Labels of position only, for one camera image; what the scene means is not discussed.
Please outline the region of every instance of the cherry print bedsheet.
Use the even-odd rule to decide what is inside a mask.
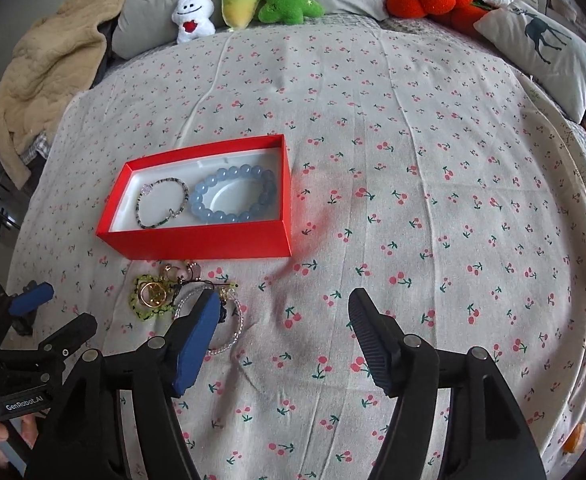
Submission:
[[[209,279],[239,284],[246,328],[174,403],[200,474],[368,476],[393,401],[349,325],[348,295],[364,286],[405,332],[488,349],[556,478],[570,464],[562,443],[586,420],[584,132],[501,59],[446,38],[330,25],[222,33],[78,95],[10,271],[11,292],[55,287],[36,340],[81,312],[98,319],[90,345],[106,353],[162,333],[167,319],[142,322],[127,305],[158,263],[130,262],[94,234],[122,164],[275,132],[290,148],[294,255],[201,262]],[[425,479],[438,473],[447,403],[443,392]]]

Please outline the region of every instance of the white bunny plush toy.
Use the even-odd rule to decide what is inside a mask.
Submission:
[[[215,34],[215,25],[209,20],[214,9],[211,0],[180,0],[171,16],[180,28],[178,44]]]

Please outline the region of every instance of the jewelry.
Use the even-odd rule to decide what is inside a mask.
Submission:
[[[175,274],[173,277],[171,277],[171,271],[175,269]],[[166,264],[164,267],[162,267],[162,269],[160,269],[160,278],[167,280],[169,282],[178,282],[180,281],[180,267],[171,265],[171,264]]]
[[[144,291],[146,290],[146,294],[148,295],[148,299],[144,297]],[[148,308],[157,308],[164,304],[166,298],[168,297],[168,293],[164,288],[164,285],[159,282],[148,282],[141,286],[141,288],[137,291],[137,299],[143,305],[146,305]]]
[[[204,290],[206,288],[214,289],[216,286],[219,286],[219,285],[214,285],[214,283],[211,283],[211,282],[198,282],[198,283],[204,284],[204,287],[202,290]],[[196,290],[191,290],[184,298],[182,298],[180,300],[180,303],[178,303],[177,308],[175,309],[175,312],[173,314],[173,320],[180,317],[180,312],[182,311],[182,307],[187,302],[187,300],[191,296],[193,296],[193,294],[195,294],[196,292],[199,292],[201,294],[201,290],[199,290],[199,287]],[[235,343],[237,343],[238,339],[242,335],[242,330],[244,330],[244,316],[242,314],[242,309],[240,307],[240,303],[239,303],[239,301],[237,301],[237,298],[235,297],[234,289],[229,287],[228,285],[219,286],[219,297],[221,300],[221,310],[220,310],[220,321],[218,323],[222,323],[226,319],[227,310],[224,308],[225,304],[227,304],[228,301],[233,301],[233,303],[235,303],[235,307],[233,309],[233,314],[231,315],[231,317],[233,315],[237,315],[237,330],[236,330],[236,332],[233,333],[231,340],[228,343],[226,343],[225,345],[220,346],[219,348],[209,348],[207,350],[208,356],[218,355],[218,354],[221,354],[221,353],[226,352],[227,350],[233,348]]]
[[[173,209],[169,209],[169,215],[161,222],[157,222],[157,224],[153,224],[153,225],[144,225],[144,224],[142,224],[142,221],[139,219],[139,203],[142,200],[143,196],[146,196],[151,193],[151,191],[153,190],[153,186],[155,186],[156,184],[161,184],[163,182],[176,182],[177,184],[180,184],[180,186],[182,186],[182,191],[184,193],[184,199],[182,200],[182,204],[180,204],[180,208],[177,209],[177,211],[174,211]],[[139,225],[142,229],[155,229],[156,227],[159,227],[160,225],[164,225],[171,218],[176,218],[176,216],[180,215],[184,211],[184,208],[186,207],[186,202],[188,202],[188,201],[189,201],[189,188],[179,178],[174,178],[171,176],[169,178],[161,178],[160,180],[156,180],[152,184],[144,184],[142,186],[142,189],[139,192],[139,195],[137,196],[137,202],[135,202],[135,219],[137,219],[137,225]]]
[[[142,274],[135,280],[128,304],[141,320],[160,316],[173,309],[173,302],[167,301],[169,294],[171,299],[175,298],[173,286],[171,282],[156,278],[151,274]]]
[[[247,210],[238,214],[227,214],[221,210],[214,212],[204,206],[202,199],[211,187],[217,186],[218,182],[234,180],[236,178],[253,178],[262,181],[262,192],[257,202],[251,204]],[[219,168],[215,174],[210,174],[195,185],[195,194],[191,197],[191,212],[202,222],[214,224],[250,222],[253,219],[261,217],[266,212],[273,203],[277,192],[278,187],[275,185],[275,174],[271,170],[264,170],[261,166],[251,167],[248,164],[244,164],[240,168],[236,166]]]
[[[184,262],[184,266],[186,268],[186,278],[187,282],[198,282],[200,276],[202,275],[202,268],[196,262]]]

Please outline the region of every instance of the carrot plush toy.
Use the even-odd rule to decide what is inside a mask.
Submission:
[[[472,38],[479,35],[473,24],[488,12],[474,0],[387,0],[389,14],[397,18],[429,17]]]

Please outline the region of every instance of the screw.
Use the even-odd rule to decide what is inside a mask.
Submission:
[[[489,357],[487,351],[480,346],[474,346],[473,348],[471,348],[471,355],[473,355],[473,357],[475,357],[476,359],[480,359],[482,361]]]
[[[89,348],[86,352],[82,354],[82,359],[87,363],[91,361],[95,361],[97,359],[98,353],[95,348]]]
[[[404,336],[404,344],[410,348],[420,348],[422,340],[415,334],[407,334]]]
[[[155,337],[151,337],[146,344],[148,345],[148,348],[158,350],[164,346],[164,343],[164,338],[159,335],[156,335]]]

